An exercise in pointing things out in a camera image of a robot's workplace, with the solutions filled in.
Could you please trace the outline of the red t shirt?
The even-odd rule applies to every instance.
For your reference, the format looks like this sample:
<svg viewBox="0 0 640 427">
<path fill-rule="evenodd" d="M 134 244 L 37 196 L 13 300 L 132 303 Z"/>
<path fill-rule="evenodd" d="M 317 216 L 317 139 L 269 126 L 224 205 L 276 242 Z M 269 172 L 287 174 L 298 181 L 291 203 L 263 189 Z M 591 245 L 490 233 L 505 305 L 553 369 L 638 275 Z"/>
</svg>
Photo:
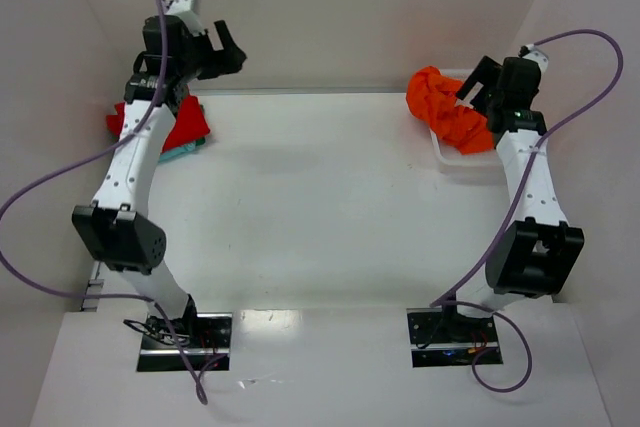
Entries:
<svg viewBox="0 0 640 427">
<path fill-rule="evenodd" d="M 197 96 L 188 94 L 178 111 L 176 123 L 168 134 L 162 153 L 186 143 L 194 142 L 199 137 L 197 129 L 198 105 Z M 114 105 L 114 113 L 105 117 L 107 130 L 119 136 L 124 125 L 124 103 Z"/>
</svg>

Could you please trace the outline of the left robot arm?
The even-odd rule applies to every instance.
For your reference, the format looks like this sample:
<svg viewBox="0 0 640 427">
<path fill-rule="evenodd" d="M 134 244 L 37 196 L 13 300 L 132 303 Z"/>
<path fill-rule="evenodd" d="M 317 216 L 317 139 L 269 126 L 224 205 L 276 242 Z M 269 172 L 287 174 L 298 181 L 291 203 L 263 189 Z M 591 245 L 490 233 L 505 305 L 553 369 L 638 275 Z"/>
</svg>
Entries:
<svg viewBox="0 0 640 427">
<path fill-rule="evenodd" d="M 146 19 L 145 48 L 125 86 L 119 145 L 91 203 L 72 213 L 91 256 L 149 302 L 147 331 L 156 336 L 176 332 L 181 342 L 197 331 L 197 309 L 164 261 L 167 237 L 149 220 L 148 204 L 162 147 L 189 82 L 238 73 L 247 59 L 225 21 L 214 27 L 220 49 L 213 47 L 206 30 L 189 28 L 183 14 Z"/>
</svg>

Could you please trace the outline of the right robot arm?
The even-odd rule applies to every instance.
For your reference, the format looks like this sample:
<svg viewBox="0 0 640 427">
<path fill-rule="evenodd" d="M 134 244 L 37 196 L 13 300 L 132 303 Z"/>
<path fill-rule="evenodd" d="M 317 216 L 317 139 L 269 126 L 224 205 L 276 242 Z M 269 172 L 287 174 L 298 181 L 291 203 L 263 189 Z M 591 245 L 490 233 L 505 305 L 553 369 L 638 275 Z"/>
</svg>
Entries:
<svg viewBox="0 0 640 427">
<path fill-rule="evenodd" d="M 539 143 L 544 116 L 531 108 L 547 67 L 535 47 L 502 63 L 483 57 L 457 92 L 464 99 L 481 87 L 471 104 L 487 120 L 515 210 L 479 273 L 448 297 L 442 327 L 456 340 L 511 303 L 559 293 L 584 246 L 582 230 L 570 226 L 559 205 Z"/>
</svg>

